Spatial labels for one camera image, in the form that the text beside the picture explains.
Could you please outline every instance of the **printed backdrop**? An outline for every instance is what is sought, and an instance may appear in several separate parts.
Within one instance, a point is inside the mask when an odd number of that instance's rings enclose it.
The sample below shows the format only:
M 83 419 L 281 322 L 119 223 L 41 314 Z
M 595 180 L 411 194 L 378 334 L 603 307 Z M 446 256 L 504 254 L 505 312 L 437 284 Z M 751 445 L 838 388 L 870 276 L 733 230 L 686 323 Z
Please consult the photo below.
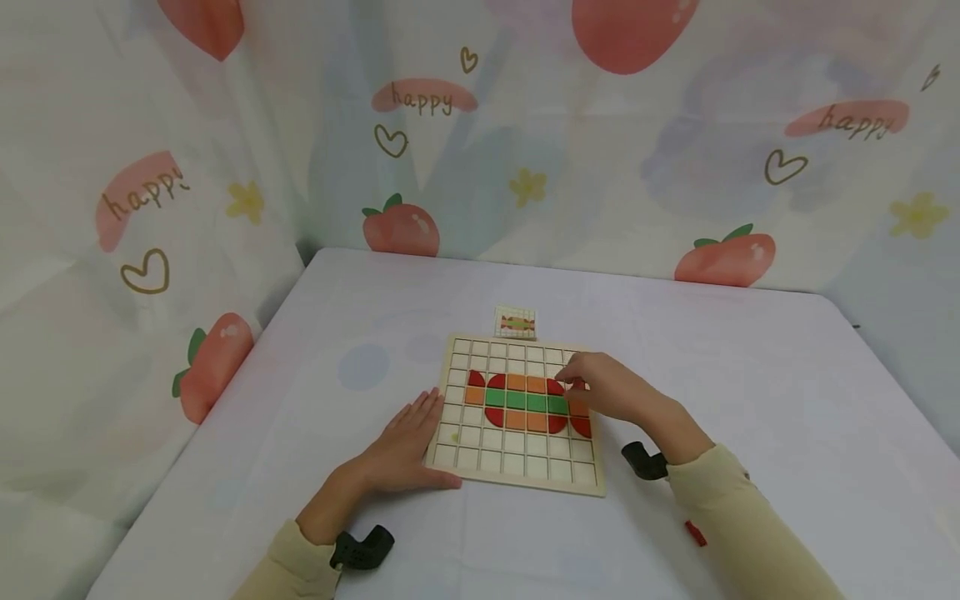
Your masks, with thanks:
M 949 0 L 6 3 L 0 581 L 84 597 L 321 246 L 822 293 L 960 451 L 958 25 Z

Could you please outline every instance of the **green rectangle piece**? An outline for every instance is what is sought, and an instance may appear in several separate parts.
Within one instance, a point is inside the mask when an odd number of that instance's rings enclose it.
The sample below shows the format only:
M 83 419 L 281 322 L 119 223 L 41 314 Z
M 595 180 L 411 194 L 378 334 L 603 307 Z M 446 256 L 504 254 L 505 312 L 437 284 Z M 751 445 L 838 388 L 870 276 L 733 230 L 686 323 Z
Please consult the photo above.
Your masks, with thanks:
M 566 400 L 563 396 L 549 396 L 550 412 L 554 415 L 566 415 L 569 411 L 566 409 Z
M 503 390 L 487 388 L 487 406 L 503 406 L 506 394 Z
M 541 394 L 527 395 L 527 410 L 535 413 L 546 412 L 546 396 Z
M 526 394 L 523 392 L 507 392 L 507 408 L 518 408 L 523 410 L 527 407 Z

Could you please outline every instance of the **hand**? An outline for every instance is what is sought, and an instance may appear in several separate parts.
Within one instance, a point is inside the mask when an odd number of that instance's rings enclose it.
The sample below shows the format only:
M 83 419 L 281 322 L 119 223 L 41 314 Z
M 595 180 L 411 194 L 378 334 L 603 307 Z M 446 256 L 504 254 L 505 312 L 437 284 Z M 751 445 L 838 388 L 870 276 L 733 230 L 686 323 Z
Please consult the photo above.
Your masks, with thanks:
M 680 402 L 608 354 L 577 352 L 557 373 L 557 379 L 587 382 L 589 390 L 567 390 L 566 399 L 583 401 L 602 415 L 637 425 L 671 465 L 689 463 L 714 446 Z
M 646 379 L 603 352 L 575 353 L 556 378 L 567 383 L 583 379 L 590 386 L 589 390 L 569 390 L 568 400 L 582 400 L 602 415 L 640 427 L 670 401 Z
M 303 507 L 297 517 L 303 536 L 315 545 L 333 543 L 347 528 L 357 505 L 372 492 L 459 488 L 460 477 L 420 463 L 443 409 L 444 397 L 437 388 L 400 409 L 380 437 L 334 469 Z
M 450 490 L 462 485 L 453 473 L 424 467 L 423 452 L 440 424 L 444 397 L 437 388 L 404 406 L 380 437 L 353 459 L 370 492 Z

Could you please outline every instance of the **beige sleeve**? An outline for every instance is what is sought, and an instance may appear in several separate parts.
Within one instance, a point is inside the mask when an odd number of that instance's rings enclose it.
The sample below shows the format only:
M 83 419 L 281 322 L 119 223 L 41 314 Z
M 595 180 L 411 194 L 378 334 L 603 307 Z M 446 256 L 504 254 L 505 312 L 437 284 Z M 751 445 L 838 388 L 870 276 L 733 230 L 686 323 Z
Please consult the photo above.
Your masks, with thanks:
M 287 520 L 230 600 L 330 600 L 340 581 L 340 569 L 330 566 L 332 556 L 332 545 L 313 545 Z
M 843 598 L 724 446 L 667 471 L 677 503 L 744 598 Z

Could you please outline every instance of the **table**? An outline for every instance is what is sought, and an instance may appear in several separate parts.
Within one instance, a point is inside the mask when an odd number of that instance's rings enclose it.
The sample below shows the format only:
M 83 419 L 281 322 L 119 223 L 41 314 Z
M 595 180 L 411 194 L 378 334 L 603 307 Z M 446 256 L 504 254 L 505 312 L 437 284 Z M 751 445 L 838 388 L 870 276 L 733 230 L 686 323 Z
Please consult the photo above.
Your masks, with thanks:
M 498 303 L 540 338 L 602 349 L 730 447 L 850 598 L 960 590 L 960 460 L 815 295 L 337 249 L 320 251 L 88 598 L 227 598 L 331 470 L 437 383 L 447 334 Z M 598 423 L 606 498 L 465 482 L 377 501 L 395 535 L 338 599 L 714 598 L 665 482 Z

